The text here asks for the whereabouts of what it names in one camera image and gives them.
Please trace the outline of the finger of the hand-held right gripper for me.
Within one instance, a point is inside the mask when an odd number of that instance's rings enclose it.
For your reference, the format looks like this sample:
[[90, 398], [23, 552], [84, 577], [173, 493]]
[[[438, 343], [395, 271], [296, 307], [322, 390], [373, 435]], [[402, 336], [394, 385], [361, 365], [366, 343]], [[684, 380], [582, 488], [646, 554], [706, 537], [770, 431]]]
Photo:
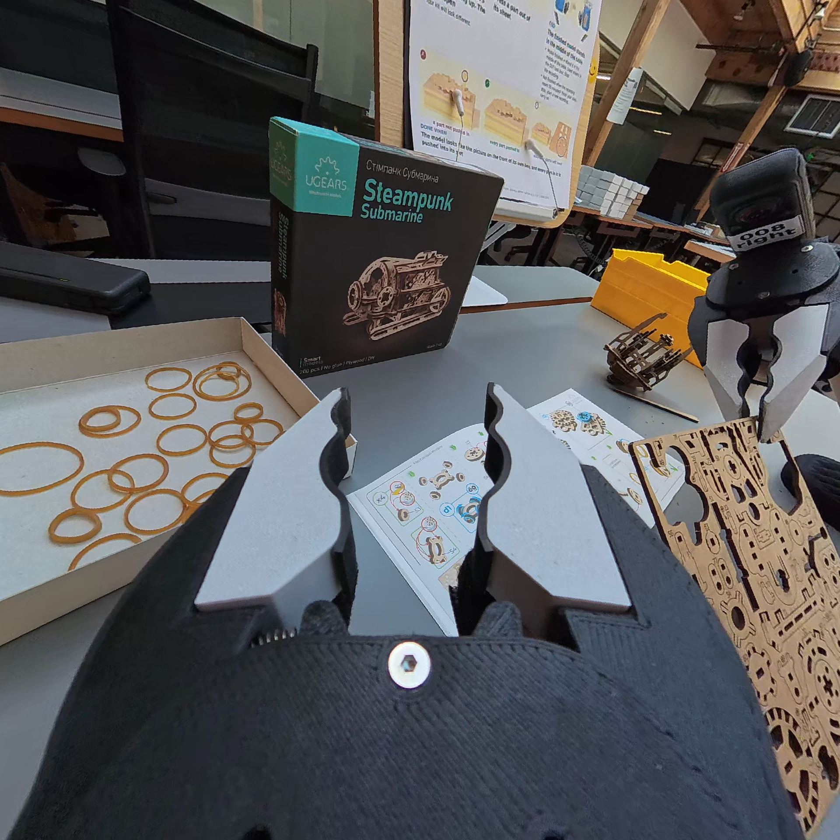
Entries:
[[723, 319], [707, 326], [707, 355], [705, 376], [717, 405], [727, 421], [750, 417], [746, 393], [751, 382], [742, 347], [749, 343], [751, 327], [756, 318], [746, 322]]
[[777, 318], [771, 335], [776, 354], [759, 403], [759, 440], [769, 443], [802, 402], [826, 358], [822, 352], [828, 304], [803, 306]]

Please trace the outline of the yellow plastic bin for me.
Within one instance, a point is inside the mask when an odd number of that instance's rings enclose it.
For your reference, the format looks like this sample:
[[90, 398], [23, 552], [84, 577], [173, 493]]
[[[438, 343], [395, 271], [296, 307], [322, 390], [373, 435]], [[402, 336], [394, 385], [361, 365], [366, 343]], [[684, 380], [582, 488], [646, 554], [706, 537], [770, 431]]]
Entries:
[[704, 296], [709, 274], [658, 253], [616, 248], [591, 301], [593, 308], [627, 328], [659, 313], [656, 334], [672, 336], [679, 351], [690, 347], [688, 319], [695, 299]]

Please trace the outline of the stack of white boxes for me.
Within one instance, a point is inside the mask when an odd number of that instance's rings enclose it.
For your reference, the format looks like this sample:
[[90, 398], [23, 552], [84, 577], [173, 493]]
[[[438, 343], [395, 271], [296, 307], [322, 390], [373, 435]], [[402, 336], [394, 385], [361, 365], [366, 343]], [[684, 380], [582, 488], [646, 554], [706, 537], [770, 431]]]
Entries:
[[615, 173], [583, 165], [576, 187], [575, 209], [589, 209], [604, 217], [628, 220], [648, 194], [649, 186]]

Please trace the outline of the black office chair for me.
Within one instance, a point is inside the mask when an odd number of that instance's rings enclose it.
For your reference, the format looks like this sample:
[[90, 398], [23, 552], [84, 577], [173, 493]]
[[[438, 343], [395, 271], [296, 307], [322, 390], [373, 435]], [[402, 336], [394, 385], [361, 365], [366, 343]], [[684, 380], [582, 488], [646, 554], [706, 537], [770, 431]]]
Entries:
[[269, 123], [310, 121], [318, 48], [199, 2], [106, 8], [138, 255], [267, 261]]

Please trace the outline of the dark wooden model assembly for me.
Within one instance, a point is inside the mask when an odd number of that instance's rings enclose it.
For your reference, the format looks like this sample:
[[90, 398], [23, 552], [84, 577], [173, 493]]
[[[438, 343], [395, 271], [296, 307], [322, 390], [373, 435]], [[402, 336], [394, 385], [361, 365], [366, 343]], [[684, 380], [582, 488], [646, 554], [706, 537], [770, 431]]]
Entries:
[[605, 345], [609, 385], [619, 390], [649, 392], [691, 355], [690, 346], [687, 350], [676, 349], [669, 333], [662, 332], [656, 340], [652, 339], [655, 330], [651, 325], [665, 316], [664, 312], [656, 313]]

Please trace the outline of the pile of tan rubber bands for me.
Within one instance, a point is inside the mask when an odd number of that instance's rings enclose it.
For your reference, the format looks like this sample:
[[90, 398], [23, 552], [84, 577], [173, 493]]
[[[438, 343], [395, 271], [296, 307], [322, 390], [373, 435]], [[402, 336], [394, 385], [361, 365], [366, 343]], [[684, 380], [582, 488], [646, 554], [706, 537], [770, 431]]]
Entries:
[[2, 396], [2, 591], [181, 524], [295, 422], [243, 353]]

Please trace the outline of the grey desk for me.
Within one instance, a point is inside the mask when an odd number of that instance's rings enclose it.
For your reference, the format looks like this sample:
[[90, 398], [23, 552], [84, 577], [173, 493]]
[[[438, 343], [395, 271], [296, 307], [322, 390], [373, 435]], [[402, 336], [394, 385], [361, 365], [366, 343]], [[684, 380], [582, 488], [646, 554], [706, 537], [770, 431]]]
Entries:
[[[524, 407], [568, 388], [645, 437], [691, 424], [612, 392], [603, 381], [603, 345], [620, 325], [586, 303], [479, 312], [458, 318], [447, 348], [308, 380], [324, 396], [347, 387], [359, 448], [346, 490], [367, 485], [447, 434], [482, 420], [488, 382]], [[703, 374], [681, 365], [659, 399], [698, 415], [721, 415]], [[838, 407], [810, 392], [784, 428], [791, 451], [838, 459]], [[435, 620], [352, 511], [360, 564], [350, 632], [441, 635]], [[61, 703], [117, 590], [2, 646], [1, 837], [12, 830], [32, 787]]]

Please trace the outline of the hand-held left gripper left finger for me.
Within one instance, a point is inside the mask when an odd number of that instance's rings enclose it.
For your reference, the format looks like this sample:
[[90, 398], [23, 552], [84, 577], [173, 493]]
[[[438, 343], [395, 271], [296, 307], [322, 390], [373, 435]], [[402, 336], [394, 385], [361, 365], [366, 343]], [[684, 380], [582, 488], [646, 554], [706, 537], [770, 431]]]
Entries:
[[253, 461], [197, 591], [213, 612], [272, 607], [283, 628], [330, 601], [350, 623], [358, 566], [349, 503], [350, 394], [328, 394]]

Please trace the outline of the paper instruction sheet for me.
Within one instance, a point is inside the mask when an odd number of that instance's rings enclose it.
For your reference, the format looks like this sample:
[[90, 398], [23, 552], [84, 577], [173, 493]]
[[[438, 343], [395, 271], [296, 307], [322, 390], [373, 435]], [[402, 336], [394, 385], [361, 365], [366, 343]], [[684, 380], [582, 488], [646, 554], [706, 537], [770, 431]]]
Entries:
[[[541, 425], [585, 466], [596, 467], [628, 506], [655, 524], [642, 478], [666, 509], [683, 487], [686, 469], [667, 455], [663, 467], [642, 455], [634, 465], [631, 443], [641, 435], [569, 389], [529, 409]], [[350, 502], [397, 569], [447, 636], [457, 634], [449, 588], [475, 543], [480, 502], [490, 489], [484, 467], [487, 432], [465, 427], [350, 495]]]

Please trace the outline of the flat black case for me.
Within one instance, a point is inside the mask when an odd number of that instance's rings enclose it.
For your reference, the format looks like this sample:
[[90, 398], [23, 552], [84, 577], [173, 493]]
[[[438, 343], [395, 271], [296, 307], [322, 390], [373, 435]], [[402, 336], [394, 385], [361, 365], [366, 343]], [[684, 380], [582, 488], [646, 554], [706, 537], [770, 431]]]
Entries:
[[21, 301], [118, 316], [151, 294], [140, 269], [1, 244], [1, 295]]

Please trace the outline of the white air vent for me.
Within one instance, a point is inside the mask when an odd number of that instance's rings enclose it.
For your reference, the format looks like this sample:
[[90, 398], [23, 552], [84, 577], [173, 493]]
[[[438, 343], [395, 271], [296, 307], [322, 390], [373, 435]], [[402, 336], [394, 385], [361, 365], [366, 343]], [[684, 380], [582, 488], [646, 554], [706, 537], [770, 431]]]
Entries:
[[839, 132], [839, 97], [809, 93], [784, 131], [822, 140], [834, 139]]

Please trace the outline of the shallow cardboard tray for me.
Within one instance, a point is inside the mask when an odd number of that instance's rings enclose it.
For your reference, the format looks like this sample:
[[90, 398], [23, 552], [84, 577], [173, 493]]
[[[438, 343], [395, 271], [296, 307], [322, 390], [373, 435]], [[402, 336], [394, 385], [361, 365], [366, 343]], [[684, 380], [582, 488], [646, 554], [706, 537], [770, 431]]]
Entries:
[[2, 345], [2, 644], [127, 585], [319, 399], [241, 318]]

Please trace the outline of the hanging paper note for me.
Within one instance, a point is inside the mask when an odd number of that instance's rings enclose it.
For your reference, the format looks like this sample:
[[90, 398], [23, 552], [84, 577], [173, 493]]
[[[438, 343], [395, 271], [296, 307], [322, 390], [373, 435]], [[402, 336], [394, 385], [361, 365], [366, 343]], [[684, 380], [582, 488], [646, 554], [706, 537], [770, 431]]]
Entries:
[[615, 125], [624, 124], [627, 114], [634, 103], [639, 83], [643, 79], [643, 75], [644, 69], [642, 67], [635, 67], [629, 72], [623, 86], [616, 94], [616, 99], [606, 116], [606, 120], [609, 123]]

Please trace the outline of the thin dark wooden stick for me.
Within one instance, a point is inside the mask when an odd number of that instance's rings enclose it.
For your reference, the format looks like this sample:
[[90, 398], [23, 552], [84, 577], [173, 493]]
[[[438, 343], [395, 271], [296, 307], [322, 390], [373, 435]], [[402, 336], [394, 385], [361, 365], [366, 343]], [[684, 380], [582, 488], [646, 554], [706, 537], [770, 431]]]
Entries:
[[653, 407], [653, 408], [656, 408], [660, 411], [666, 412], [670, 415], [674, 415], [674, 416], [679, 417], [681, 419], [685, 419], [692, 424], [698, 424], [699, 423], [698, 416], [695, 416], [695, 415], [692, 415], [692, 414], [687, 413], [685, 411], [682, 411], [681, 409], [678, 409], [677, 407], [671, 405], [670, 403], [661, 402], [659, 400], [652, 399], [648, 396], [642, 395], [640, 392], [636, 392], [633, 389], [626, 388], [622, 385], [613, 384], [609, 381], [607, 382], [607, 385], [615, 393], [626, 396], [626, 397], [628, 397], [632, 400], [635, 400], [638, 403], [645, 404], [646, 406]]

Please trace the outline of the laser-cut plywood parts sheet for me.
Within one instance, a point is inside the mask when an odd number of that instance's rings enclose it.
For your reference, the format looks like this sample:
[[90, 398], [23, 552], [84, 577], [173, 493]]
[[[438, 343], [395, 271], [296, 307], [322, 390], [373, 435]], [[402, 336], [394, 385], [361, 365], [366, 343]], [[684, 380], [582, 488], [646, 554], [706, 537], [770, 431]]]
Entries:
[[[748, 671], [794, 814], [809, 837], [838, 796], [838, 551], [782, 433], [796, 502], [774, 500], [754, 417], [629, 447], [659, 535], [717, 613]], [[703, 500], [668, 522], [652, 478], [674, 449]]]

